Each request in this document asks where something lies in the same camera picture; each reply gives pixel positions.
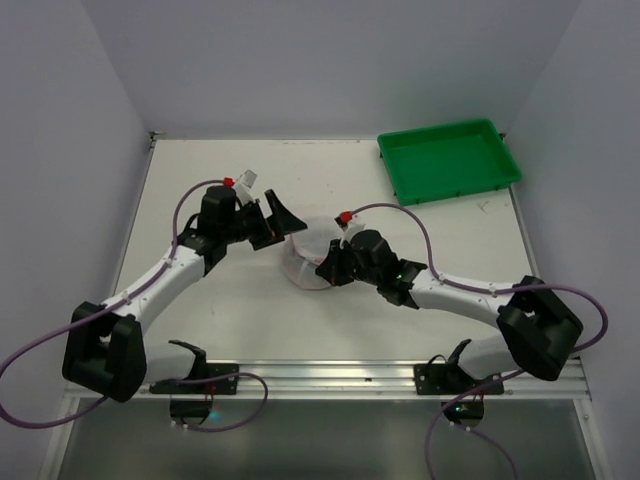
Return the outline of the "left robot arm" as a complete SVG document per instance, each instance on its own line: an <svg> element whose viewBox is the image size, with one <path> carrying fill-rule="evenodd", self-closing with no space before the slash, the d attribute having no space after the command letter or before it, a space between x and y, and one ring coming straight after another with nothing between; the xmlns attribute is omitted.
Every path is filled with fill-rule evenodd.
<svg viewBox="0 0 640 480"><path fill-rule="evenodd" d="M269 215L237 185L206 185L200 210L173 229L169 250L154 268L100 304L73 312L63 377L106 398L126 402L144 384L202 385L208 381L204 350L171 340L152 351L144 342L153 322L191 285L205 278L230 245L247 241L261 250L303 231L306 223L268 190Z"/></svg>

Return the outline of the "white mesh laundry bag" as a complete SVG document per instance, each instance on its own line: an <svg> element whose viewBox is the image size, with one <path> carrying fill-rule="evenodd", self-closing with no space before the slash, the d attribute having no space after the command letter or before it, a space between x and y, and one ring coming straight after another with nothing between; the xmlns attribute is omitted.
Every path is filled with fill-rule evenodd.
<svg viewBox="0 0 640 480"><path fill-rule="evenodd" d="M280 266L284 275L302 290L325 290L331 284L316 274L325 260L332 240L342 237L342 230L329 216L311 216L307 229L291 234L285 241Z"/></svg>

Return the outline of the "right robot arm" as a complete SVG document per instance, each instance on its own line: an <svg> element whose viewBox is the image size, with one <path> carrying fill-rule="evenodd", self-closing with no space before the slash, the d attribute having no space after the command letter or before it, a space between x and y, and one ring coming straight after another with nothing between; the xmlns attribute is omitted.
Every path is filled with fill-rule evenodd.
<svg viewBox="0 0 640 480"><path fill-rule="evenodd" d="M449 356L450 372L466 381L511 370L555 381L584 329L536 277L509 284L435 275L425 264L398 257L376 230L331 241L316 274L333 287L354 281L373 285L395 306L449 312L495 328L496 335L463 340Z"/></svg>

